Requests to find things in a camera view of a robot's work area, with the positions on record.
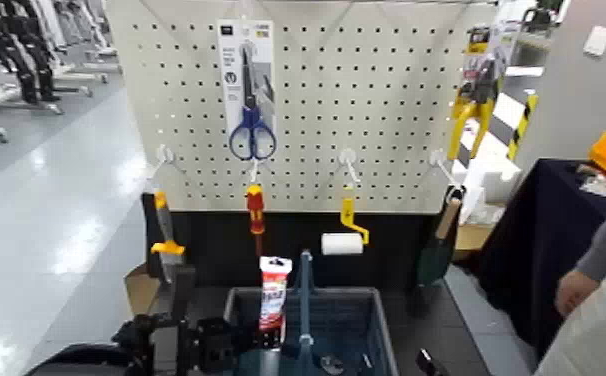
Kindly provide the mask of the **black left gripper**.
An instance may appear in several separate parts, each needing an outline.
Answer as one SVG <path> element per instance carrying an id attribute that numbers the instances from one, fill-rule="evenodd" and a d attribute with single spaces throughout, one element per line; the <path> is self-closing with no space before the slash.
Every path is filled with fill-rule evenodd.
<path id="1" fill-rule="evenodd" d="M 201 319 L 197 322 L 198 365 L 206 374 L 232 370 L 235 357 L 258 349 L 280 350 L 284 332 L 281 329 L 236 331 L 222 317 Z"/>

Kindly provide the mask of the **bystander bare hand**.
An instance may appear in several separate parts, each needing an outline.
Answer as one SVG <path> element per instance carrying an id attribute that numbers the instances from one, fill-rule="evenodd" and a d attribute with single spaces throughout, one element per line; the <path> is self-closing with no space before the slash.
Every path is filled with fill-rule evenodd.
<path id="1" fill-rule="evenodd" d="M 558 284 L 555 307 L 561 316 L 567 317 L 598 287 L 600 282 L 573 269 L 564 275 Z"/>

